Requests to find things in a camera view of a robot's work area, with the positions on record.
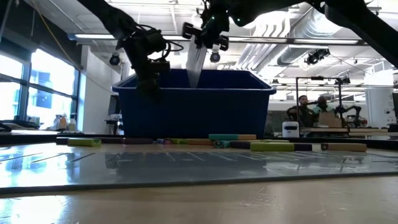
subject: blue plastic bin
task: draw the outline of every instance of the blue plastic bin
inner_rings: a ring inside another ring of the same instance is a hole
[[[136,77],[113,86],[119,93],[124,134],[140,138],[208,138],[256,134],[263,138],[269,96],[276,89],[251,72],[203,70],[190,88],[186,70],[160,75],[162,102],[136,91]]]

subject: man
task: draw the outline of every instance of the man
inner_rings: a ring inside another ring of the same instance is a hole
[[[328,105],[324,96],[319,96],[318,104],[312,110],[315,114],[331,112],[334,109]]]
[[[300,106],[298,106],[298,123],[301,127],[313,127],[314,123],[314,112],[307,107],[308,98],[306,95],[302,95],[298,98]],[[287,111],[287,116],[291,121],[297,121],[297,106],[289,108]]]

